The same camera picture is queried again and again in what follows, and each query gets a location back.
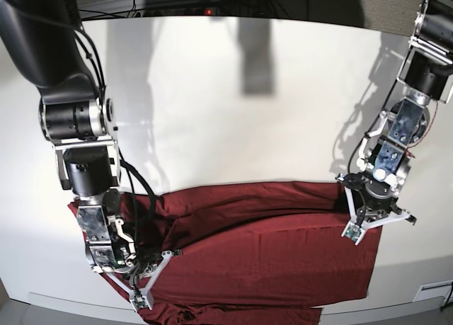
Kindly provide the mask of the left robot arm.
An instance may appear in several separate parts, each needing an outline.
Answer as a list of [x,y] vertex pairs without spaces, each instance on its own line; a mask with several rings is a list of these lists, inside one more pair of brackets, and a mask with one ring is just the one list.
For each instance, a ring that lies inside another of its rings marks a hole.
[[403,98],[383,105],[351,154],[358,171],[339,174],[350,220],[342,235],[359,244],[365,234],[385,224],[416,218],[397,201],[410,172],[411,149],[430,130],[430,102],[448,103],[442,94],[452,76],[452,0],[422,0],[408,52],[395,79]]

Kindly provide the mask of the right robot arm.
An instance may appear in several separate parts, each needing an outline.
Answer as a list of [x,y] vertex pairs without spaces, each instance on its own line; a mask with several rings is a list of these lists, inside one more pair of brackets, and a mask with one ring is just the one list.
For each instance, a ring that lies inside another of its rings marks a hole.
[[61,187],[76,196],[91,270],[125,291],[135,310],[152,309],[151,290],[178,252],[147,249],[140,238],[140,224],[156,214],[152,190],[146,212],[133,203],[131,222],[121,213],[122,173],[132,182],[144,177],[118,146],[99,53],[75,0],[1,0],[1,39],[40,93],[40,128],[55,151]]

